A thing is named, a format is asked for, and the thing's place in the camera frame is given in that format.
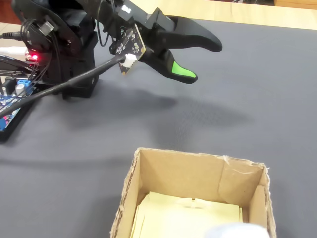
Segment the black cable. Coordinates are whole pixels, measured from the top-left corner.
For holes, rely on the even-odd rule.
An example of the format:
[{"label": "black cable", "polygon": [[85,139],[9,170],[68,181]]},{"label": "black cable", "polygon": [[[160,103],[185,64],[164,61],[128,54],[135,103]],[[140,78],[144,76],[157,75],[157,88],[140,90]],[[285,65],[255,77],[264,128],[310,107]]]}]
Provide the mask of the black cable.
[{"label": "black cable", "polygon": [[101,40],[101,34],[100,34],[100,27],[99,27],[99,15],[100,15],[100,9],[101,9],[101,5],[103,3],[104,0],[100,0],[99,6],[98,6],[98,10],[97,10],[97,33],[98,33],[98,38],[99,38],[99,43],[101,45],[101,47],[105,47],[105,45],[107,44],[108,40],[109,40],[109,32],[107,33],[107,38],[105,43],[102,43]]},{"label": "black cable", "polygon": [[22,33],[20,31],[5,32],[2,35],[0,35],[0,39],[10,39],[10,40],[16,40],[16,41],[23,41]]},{"label": "black cable", "polygon": [[104,72],[106,72],[108,69],[110,69],[111,67],[115,66],[117,63],[122,62],[123,60],[125,60],[125,56],[115,56],[112,59],[110,59],[109,61],[101,64],[100,66],[89,70],[83,74],[80,74],[74,78],[71,78],[70,80],[68,80],[67,82],[64,82],[62,84],[59,84],[57,86],[51,87],[49,89],[43,90],[40,93],[31,95],[25,99],[20,100],[19,102],[13,104],[12,106],[4,109],[1,113],[0,113],[0,118],[12,113],[14,110],[25,106],[26,104],[29,104],[37,99],[40,99],[44,96],[47,96],[49,94],[52,93],[56,93],[59,92],[67,87],[73,86],[77,83],[79,83],[82,80],[85,80],[87,78],[91,78],[91,77],[95,77],[96,75],[100,75]]},{"label": "black cable", "polygon": [[53,46],[54,46],[55,52],[56,52],[58,73],[59,73],[61,81],[64,82],[63,74],[62,74],[62,67],[61,67],[61,60],[60,60],[60,49],[59,49],[58,40],[57,40],[57,37],[56,37],[56,34],[55,34],[54,31],[52,31],[50,35],[51,35]]}]

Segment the gray fabric mat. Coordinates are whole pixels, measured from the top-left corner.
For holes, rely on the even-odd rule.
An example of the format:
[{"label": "gray fabric mat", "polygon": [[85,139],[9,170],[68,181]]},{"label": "gray fabric mat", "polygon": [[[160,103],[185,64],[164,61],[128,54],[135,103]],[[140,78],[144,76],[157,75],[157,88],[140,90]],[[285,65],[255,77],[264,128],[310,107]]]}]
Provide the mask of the gray fabric mat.
[{"label": "gray fabric mat", "polygon": [[315,236],[317,31],[199,23],[223,51],[173,50],[195,84],[139,63],[103,74],[90,99],[33,107],[0,145],[2,238],[108,237],[138,147],[265,162],[279,238]]}]

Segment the cardboard box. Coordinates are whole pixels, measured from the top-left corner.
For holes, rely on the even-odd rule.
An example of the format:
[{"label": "cardboard box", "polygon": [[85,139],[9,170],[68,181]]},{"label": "cardboard box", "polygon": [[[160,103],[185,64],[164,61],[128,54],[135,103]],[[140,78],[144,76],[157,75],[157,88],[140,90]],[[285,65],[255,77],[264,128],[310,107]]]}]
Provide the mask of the cardboard box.
[{"label": "cardboard box", "polygon": [[261,225],[276,238],[269,176],[263,163],[139,148],[124,181],[111,238],[130,238],[136,206],[149,191],[239,205],[244,222]]}]

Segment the yellow paper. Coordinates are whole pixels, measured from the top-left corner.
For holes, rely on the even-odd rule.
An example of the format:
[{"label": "yellow paper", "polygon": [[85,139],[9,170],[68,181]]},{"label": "yellow paper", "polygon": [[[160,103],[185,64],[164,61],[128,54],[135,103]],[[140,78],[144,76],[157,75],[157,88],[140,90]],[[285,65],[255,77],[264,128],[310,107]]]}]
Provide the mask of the yellow paper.
[{"label": "yellow paper", "polygon": [[243,222],[243,212],[242,212],[242,207],[240,207],[240,210],[239,210],[239,222]]},{"label": "yellow paper", "polygon": [[240,217],[236,205],[150,192],[137,208],[131,238],[203,238],[210,228]]}]

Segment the cardboard flap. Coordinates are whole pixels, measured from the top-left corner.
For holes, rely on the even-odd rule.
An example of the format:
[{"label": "cardboard flap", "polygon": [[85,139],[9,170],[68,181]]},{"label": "cardboard flap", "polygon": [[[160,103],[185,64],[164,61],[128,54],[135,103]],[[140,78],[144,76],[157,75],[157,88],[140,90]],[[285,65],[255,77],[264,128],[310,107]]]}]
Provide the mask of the cardboard flap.
[{"label": "cardboard flap", "polygon": [[130,170],[124,180],[120,206],[111,227],[110,238],[128,238],[133,224],[140,182],[140,151],[134,154]]},{"label": "cardboard flap", "polygon": [[143,190],[176,197],[220,201],[224,160],[213,155],[141,149]]},{"label": "cardboard flap", "polygon": [[219,184],[219,197],[226,203],[246,207],[259,184],[264,165],[223,156],[225,165]]}]

